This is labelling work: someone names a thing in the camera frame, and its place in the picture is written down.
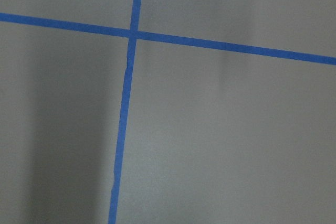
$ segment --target blue line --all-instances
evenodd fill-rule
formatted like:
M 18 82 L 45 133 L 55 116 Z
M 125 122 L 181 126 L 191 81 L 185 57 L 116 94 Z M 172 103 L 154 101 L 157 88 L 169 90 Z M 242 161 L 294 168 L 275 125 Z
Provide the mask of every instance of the blue line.
M 186 46 L 212 48 L 212 49 L 224 50 L 224 51 L 243 52 L 246 54 L 263 55 L 263 56 L 271 56 L 271 57 L 284 58 L 284 59 L 303 60 L 303 61 L 329 64 L 329 65 L 336 65 L 336 58 L 334 57 L 305 54 L 302 52 L 292 52 L 292 51 L 285 51 L 285 50 L 279 50 L 279 49 L 246 46 L 246 45 L 212 41 L 212 40 L 194 39 L 194 38 L 165 35 L 165 34 L 156 34 L 156 33 L 149 33 L 146 31 L 139 31 L 137 33 L 137 38 L 143 39 L 143 40 L 173 43 L 173 44 L 186 45 Z
M 121 169 L 122 169 L 122 160 L 123 160 L 125 137 L 126 137 L 128 109 L 132 87 L 133 66 L 134 66 L 135 49 L 137 43 L 136 34 L 138 32 L 138 26 L 139 26 L 140 7 L 141 7 L 141 0 L 133 0 L 132 16 L 130 24 L 130 37 L 127 49 L 127 67 L 125 71 L 124 85 L 122 90 L 117 147 L 115 149 L 116 157 L 114 159 L 114 171 L 113 171 L 114 184 L 111 192 L 111 203 L 110 203 L 108 224 L 115 224 L 117 220 Z
M 97 26 L 97 25 L 88 25 L 83 23 L 75 23 L 69 21 L 48 19 L 48 18 L 36 18 L 15 14 L 0 13 L 0 21 L 33 25 L 33 26 L 43 26 L 50 28 L 58 28 L 64 30 L 72 31 L 83 31 L 86 33 L 93 34 L 103 34 L 119 37 L 130 37 L 130 31 L 122 28 L 114 28 L 107 26 Z

